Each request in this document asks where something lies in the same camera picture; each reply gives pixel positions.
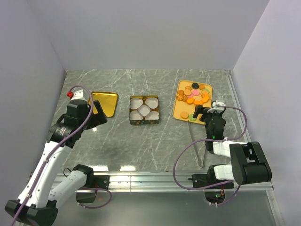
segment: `red cap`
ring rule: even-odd
[[[71,99],[73,97],[73,92],[68,92],[67,97],[69,97]]]

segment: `gold tray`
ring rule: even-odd
[[[118,94],[113,92],[91,92],[93,100],[98,100],[100,105],[102,106],[103,112],[107,117],[113,117],[117,105]],[[97,110],[93,107],[93,113],[97,114]]]
[[[205,84],[205,83],[201,83],[201,82],[196,82],[196,81],[188,81],[188,80],[181,80],[179,81],[179,85],[178,85],[178,89],[177,89],[177,92],[178,90],[182,89],[182,90],[185,90],[185,87],[186,86],[191,86],[193,83],[197,83],[197,84],[201,84],[201,85],[204,85],[206,89],[209,90],[209,100],[203,104],[203,107],[211,107],[211,102],[212,102],[212,87],[208,84]],[[202,97],[201,95],[198,95],[198,96],[194,96],[194,98],[196,100],[201,100]],[[182,120],[182,121],[189,121],[189,122],[193,122],[193,123],[197,123],[197,124],[201,124],[201,125],[205,125],[205,123],[203,121],[200,121],[200,117],[202,117],[202,114],[199,114],[198,115],[198,118],[197,120],[195,121],[190,121],[189,118],[188,119],[183,119],[180,115],[181,115],[181,112],[182,111],[186,111],[188,112],[188,114],[193,114],[194,111],[196,109],[196,106],[194,104],[187,104],[186,102],[183,102],[183,101],[180,101],[180,100],[177,100],[177,94],[175,95],[175,101],[174,101],[174,110],[173,110],[173,117],[175,119],[178,119],[178,120]]]

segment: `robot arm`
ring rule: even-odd
[[[94,101],[97,113],[92,114],[88,123],[73,137],[63,143],[51,155],[49,160],[46,161],[46,156],[48,156],[53,148],[65,137],[79,128],[87,118],[90,110],[87,99],[88,97],[84,96],[83,90],[74,93],[67,106],[66,114],[63,114],[56,124],[50,128],[42,157],[25,189],[18,196],[17,200],[10,200],[7,202],[5,210],[14,217],[21,204],[29,197],[18,216],[17,220],[19,222],[35,226],[50,226],[57,216],[58,208],[61,207],[69,196],[81,187],[94,187],[93,169],[87,166],[78,165],[73,168],[71,174],[65,178],[64,181],[62,181],[55,189],[51,190],[52,184],[62,164],[67,159],[76,141],[80,139],[83,131],[107,122],[106,115],[98,101]],[[44,167],[31,196],[28,196],[29,190],[32,187],[34,180],[37,178],[38,171],[44,162],[46,162],[46,166]]]
[[[213,142],[214,152],[231,158],[231,164],[214,166],[217,180],[234,180],[239,185],[271,181],[272,171],[258,142]]]
[[[224,140],[223,132],[226,121],[222,118],[225,112],[225,102],[217,100],[211,108],[196,106],[193,117],[199,114],[205,122],[206,137],[215,140]],[[225,180],[232,180],[239,185],[271,181],[272,172],[258,142],[211,142],[206,141],[206,149],[212,154],[231,158],[231,164],[211,166],[207,173],[210,184]]]

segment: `gray marble tabletop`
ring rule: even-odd
[[[63,168],[77,164],[94,170],[171,170],[179,153],[192,141],[205,138],[205,127],[176,120],[172,110],[178,82],[182,79],[210,84],[213,100],[233,100],[223,70],[82,70],[68,71],[53,122],[65,113],[69,99],[66,93],[73,85],[90,91],[110,91],[119,95],[114,117],[96,129],[87,130],[76,143]],[[159,125],[130,125],[129,100],[132,95],[158,95]],[[224,135],[241,133],[237,114],[227,109]],[[178,170],[207,169],[210,165],[227,163],[229,158],[205,152],[205,143],[197,143],[181,157]]]

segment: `cookie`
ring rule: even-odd
[[[178,90],[178,94],[181,95],[181,96],[183,96],[183,95],[184,95],[184,91],[181,90],[181,89],[179,89],[179,90]]]
[[[192,87],[193,89],[198,89],[198,84],[194,82],[194,83],[191,85],[191,87]]]
[[[199,89],[205,89],[205,86],[203,84],[200,84],[198,88]]]
[[[182,119],[187,119],[189,117],[189,114],[187,112],[181,112],[180,116]]]
[[[195,106],[201,105],[201,101],[195,100],[195,101],[193,101],[193,104],[194,104]]]
[[[183,96],[183,100],[184,102],[186,102],[188,100],[188,97],[187,96]]]
[[[205,96],[205,94],[209,95],[209,93],[208,93],[207,91],[202,91],[202,92],[201,92],[201,96],[202,96],[202,97]]]
[[[188,98],[186,103],[188,103],[189,105],[192,104],[194,102],[194,98]]]
[[[203,101],[204,103],[206,103],[208,100],[209,100],[209,94],[203,96],[202,101]]]
[[[184,96],[183,95],[178,95],[177,100],[183,100]]]
[[[189,89],[186,89],[186,90],[184,91],[184,94],[185,94],[186,96],[190,96],[190,95],[191,95],[191,91],[190,91]]]
[[[207,91],[208,93],[210,93],[210,91],[208,89],[203,89],[203,91]]]
[[[189,120],[190,120],[190,121],[195,121],[196,119],[197,119],[197,118],[194,118],[194,117],[193,117],[193,114],[190,114],[190,115],[189,115]]]
[[[199,91],[195,89],[195,90],[192,92],[192,94],[193,94],[194,96],[198,96],[198,95],[199,95]]]

